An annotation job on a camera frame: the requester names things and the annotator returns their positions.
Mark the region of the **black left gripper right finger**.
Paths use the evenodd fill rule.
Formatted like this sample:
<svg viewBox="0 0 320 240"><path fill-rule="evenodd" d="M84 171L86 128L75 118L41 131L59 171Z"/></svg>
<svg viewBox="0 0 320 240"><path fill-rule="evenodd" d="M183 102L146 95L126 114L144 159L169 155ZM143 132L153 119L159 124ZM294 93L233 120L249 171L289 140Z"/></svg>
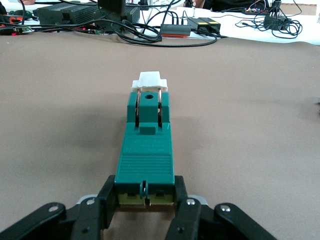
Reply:
<svg viewBox="0 0 320 240"><path fill-rule="evenodd" d="M170 223L165 240L197 240L201 218L201 204L188 197L184 178L175 176L175 217Z"/></svg>

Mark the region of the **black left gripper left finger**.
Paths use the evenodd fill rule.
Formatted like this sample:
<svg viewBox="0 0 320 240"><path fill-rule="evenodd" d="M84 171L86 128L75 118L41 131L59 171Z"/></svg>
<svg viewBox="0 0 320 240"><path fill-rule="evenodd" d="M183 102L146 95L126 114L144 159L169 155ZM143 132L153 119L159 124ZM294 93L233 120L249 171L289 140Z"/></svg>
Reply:
<svg viewBox="0 0 320 240"><path fill-rule="evenodd" d="M110 175L96 197L88 197L79 207L71 240L104 240L118 205L115 176Z"/></svg>

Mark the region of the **green load switch white handle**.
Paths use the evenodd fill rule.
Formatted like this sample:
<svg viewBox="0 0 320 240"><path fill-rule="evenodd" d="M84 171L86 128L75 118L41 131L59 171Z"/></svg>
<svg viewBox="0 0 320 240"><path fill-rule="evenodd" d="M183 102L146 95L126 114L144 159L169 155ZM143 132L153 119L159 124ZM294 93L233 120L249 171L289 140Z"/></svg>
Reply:
<svg viewBox="0 0 320 240"><path fill-rule="evenodd" d="M167 80L158 71L132 82L114 180L120 205L170 205L175 171Z"/></svg>

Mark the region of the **brown paper table cover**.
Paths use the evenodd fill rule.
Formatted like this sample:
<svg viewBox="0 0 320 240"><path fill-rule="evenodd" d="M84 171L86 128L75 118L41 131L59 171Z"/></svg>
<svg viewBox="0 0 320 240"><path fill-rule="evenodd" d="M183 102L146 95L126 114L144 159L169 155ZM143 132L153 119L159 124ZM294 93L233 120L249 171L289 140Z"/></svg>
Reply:
<svg viewBox="0 0 320 240"><path fill-rule="evenodd" d="M132 81L167 79L174 168L278 240L320 240L320 47L236 38L176 48L79 32L0 36L0 231L115 174Z"/></svg>

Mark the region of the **black hub orange base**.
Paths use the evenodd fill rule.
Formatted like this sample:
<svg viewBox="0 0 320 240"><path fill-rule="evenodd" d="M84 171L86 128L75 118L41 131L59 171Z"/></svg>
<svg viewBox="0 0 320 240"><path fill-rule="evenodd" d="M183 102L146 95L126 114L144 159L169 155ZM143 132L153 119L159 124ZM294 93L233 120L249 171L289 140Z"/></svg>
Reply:
<svg viewBox="0 0 320 240"><path fill-rule="evenodd" d="M160 34L162 37L168 38L187 38L191 34L192 27L190 25L180 24L162 24Z"/></svg>

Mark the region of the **black adapter yellow label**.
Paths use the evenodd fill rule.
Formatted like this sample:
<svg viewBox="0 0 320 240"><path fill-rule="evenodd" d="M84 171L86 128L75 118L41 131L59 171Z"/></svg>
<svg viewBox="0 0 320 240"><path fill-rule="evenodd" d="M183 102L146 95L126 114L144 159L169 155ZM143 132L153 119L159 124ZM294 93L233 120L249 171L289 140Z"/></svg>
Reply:
<svg viewBox="0 0 320 240"><path fill-rule="evenodd" d="M209 17L188 17L187 23L193 28L193 29L201 29L205 28L209 31L220 31L221 24Z"/></svg>

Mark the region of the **small green circuit board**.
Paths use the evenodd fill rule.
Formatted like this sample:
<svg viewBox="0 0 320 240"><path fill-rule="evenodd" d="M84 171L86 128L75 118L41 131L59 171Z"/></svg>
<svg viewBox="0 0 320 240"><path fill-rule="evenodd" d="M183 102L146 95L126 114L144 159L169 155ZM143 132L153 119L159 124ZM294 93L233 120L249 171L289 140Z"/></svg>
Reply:
<svg viewBox="0 0 320 240"><path fill-rule="evenodd" d="M17 35L29 34L29 33L33 32L32 28L27 25L15 26L15 27L13 27L13 30Z"/></svg>

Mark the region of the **black ribbed power supply box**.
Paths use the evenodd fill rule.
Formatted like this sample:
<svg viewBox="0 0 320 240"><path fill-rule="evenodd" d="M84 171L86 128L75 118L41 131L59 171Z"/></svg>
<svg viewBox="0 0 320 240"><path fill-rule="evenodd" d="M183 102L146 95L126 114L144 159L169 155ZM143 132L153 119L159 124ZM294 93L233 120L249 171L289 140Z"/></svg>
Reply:
<svg viewBox="0 0 320 240"><path fill-rule="evenodd" d="M94 20L99 8L96 5L57 3L33 11L42 25L82 24Z"/></svg>

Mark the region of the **black monitor stand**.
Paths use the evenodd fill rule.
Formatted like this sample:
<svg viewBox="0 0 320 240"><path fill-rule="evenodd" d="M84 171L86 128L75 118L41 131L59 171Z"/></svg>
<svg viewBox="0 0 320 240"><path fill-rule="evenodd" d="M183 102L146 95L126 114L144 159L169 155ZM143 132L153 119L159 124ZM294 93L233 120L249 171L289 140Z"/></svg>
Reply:
<svg viewBox="0 0 320 240"><path fill-rule="evenodd" d="M126 3L126 0L97 0L98 9L95 10L94 24L101 31L112 33L114 29L119 30L119 24L124 20L132 24L140 20L140 8L137 4Z"/></svg>

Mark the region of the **small black adapter box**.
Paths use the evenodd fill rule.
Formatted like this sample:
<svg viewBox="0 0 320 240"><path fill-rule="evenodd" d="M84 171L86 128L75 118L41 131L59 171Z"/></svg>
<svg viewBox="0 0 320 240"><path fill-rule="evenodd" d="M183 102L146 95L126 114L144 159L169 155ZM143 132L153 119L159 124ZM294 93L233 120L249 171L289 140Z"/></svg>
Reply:
<svg viewBox="0 0 320 240"><path fill-rule="evenodd" d="M266 29L270 29L287 26L290 21L291 19L286 16L281 16L276 12L270 12L265 16L263 24Z"/></svg>

